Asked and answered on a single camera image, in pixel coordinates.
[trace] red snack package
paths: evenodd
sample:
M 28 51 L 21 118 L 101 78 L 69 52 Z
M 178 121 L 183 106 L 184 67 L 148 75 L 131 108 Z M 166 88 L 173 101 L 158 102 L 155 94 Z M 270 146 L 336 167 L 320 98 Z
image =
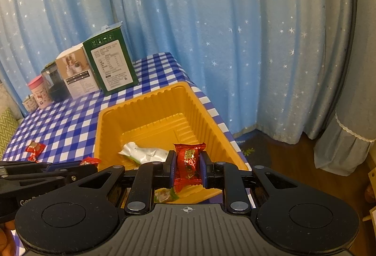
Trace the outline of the red snack package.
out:
M 93 165 L 96 165 L 98 166 L 99 163 L 101 163 L 102 161 L 99 159 L 99 158 L 91 158 L 90 156 L 88 156 L 87 158 L 84 158 L 82 160 L 82 162 L 80 163 L 80 165 L 89 165 L 89 164 L 93 164 Z
M 42 151 L 44 150 L 45 147 L 46 147 L 46 145 L 44 145 L 42 143 L 32 141 L 26 147 L 26 150 L 25 150 L 26 152 L 30 152 L 31 153 L 31 155 L 27 158 L 27 160 L 29 160 L 29 161 L 36 161 L 37 162 L 36 159 L 42 153 Z
M 176 192 L 180 192 L 186 185 L 199 185 L 202 183 L 199 173 L 199 153 L 205 148 L 205 143 L 199 145 L 175 145 L 177 171 L 174 185 Z

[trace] finger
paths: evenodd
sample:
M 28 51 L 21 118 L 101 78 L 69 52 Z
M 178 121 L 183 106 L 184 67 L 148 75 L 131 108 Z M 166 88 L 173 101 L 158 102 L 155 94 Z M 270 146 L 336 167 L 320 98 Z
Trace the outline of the finger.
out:
M 14 226 L 14 220 L 9 221 L 9 222 L 5 222 L 4 225 L 9 230 L 15 230 L 16 229 L 16 227 Z
M 7 241 L 4 231 L 0 228 L 0 251 L 5 249 Z
M 10 230 L 4 230 L 8 244 L 1 252 L 1 256 L 15 256 L 16 255 L 16 242 L 14 241 L 13 234 Z

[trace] green chevron pillow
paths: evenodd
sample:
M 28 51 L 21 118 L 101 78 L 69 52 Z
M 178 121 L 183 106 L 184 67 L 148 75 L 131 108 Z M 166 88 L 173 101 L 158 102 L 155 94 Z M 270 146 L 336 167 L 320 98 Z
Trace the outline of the green chevron pillow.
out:
M 3 158 L 4 151 L 17 127 L 18 122 L 14 118 L 11 109 L 7 107 L 0 115 L 0 160 Z

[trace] silver rivet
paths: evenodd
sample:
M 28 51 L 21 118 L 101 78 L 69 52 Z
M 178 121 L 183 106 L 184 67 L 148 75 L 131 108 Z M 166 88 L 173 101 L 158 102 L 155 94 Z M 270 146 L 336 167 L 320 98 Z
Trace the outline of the silver rivet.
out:
M 133 201 L 133 202 L 130 202 L 127 207 L 130 209 L 130 210 L 141 210 L 141 209 L 144 209 L 146 207 L 145 203 L 143 202 L 140 202 L 140 201 Z
M 246 210 L 248 208 L 248 204 L 242 201 L 232 202 L 230 207 L 234 210 Z

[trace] table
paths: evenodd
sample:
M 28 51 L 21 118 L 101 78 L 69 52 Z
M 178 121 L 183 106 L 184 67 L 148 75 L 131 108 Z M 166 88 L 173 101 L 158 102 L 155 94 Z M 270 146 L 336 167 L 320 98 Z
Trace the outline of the table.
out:
M 97 91 L 77 100 L 68 99 L 52 104 L 27 115 L 5 150 L 3 160 L 26 160 L 30 154 L 24 150 L 32 140 L 46 145 L 38 161 L 57 163 L 92 156 L 101 110 L 161 87 L 186 81 L 247 167 L 251 169 L 214 105 L 188 78 L 170 53 L 150 55 L 136 61 L 134 68 L 140 82 L 134 87 L 107 97 L 102 91 Z M 17 235 L 15 239 L 16 255 L 21 255 L 25 250 Z

